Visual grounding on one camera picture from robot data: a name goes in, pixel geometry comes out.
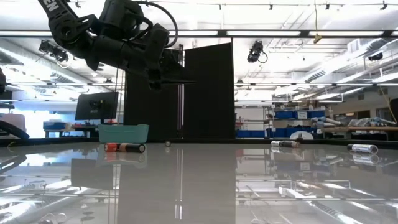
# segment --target desk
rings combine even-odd
[[[88,137],[88,133],[90,133],[90,138],[98,138],[98,132],[96,131],[98,126],[72,126],[74,131],[83,131],[85,137]]]
[[[344,133],[345,138],[351,139],[351,133],[355,131],[384,131],[386,140],[398,139],[398,127],[332,127],[322,128],[323,133]]]
[[[70,131],[83,131],[84,132],[84,137],[86,138],[98,138],[98,132],[96,131],[98,127],[97,126],[77,126],[74,127],[72,126],[72,129],[68,130],[44,130],[45,131],[45,137],[49,138],[50,133],[60,133],[60,137],[62,137],[63,133],[65,132],[70,132]]]

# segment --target black monitor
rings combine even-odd
[[[100,119],[103,124],[104,119],[114,119],[116,118],[118,99],[118,92],[82,94],[77,101],[75,120]]]

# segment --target ceiling beam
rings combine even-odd
[[[236,29],[236,30],[179,30],[179,38],[315,38],[315,30],[275,30],[275,29]],[[339,38],[398,38],[398,30],[318,30],[322,39]],[[40,37],[52,38],[49,30],[0,30],[0,37]],[[170,30],[170,37],[175,31]]]

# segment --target plastic basket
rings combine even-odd
[[[143,144],[148,138],[149,125],[98,125],[100,143]]]

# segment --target blue storage bin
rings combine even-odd
[[[307,119],[310,118],[310,112],[309,111],[300,111],[300,113],[306,113],[307,114]],[[293,112],[293,116],[294,116],[295,119],[298,119],[299,118],[299,111],[294,111]]]
[[[98,125],[100,143],[133,143],[147,141],[149,125]]]
[[[250,131],[248,130],[237,130],[236,131],[237,138],[250,138]]]
[[[276,128],[275,132],[272,132],[272,128],[267,128],[267,137],[269,138],[286,138],[285,128]]]
[[[325,116],[324,111],[309,111],[308,112],[309,117],[308,118],[321,118]]]
[[[264,138],[266,136],[264,131],[251,131],[252,138]]]
[[[293,111],[276,111],[275,118],[277,119],[291,119],[294,118]]]

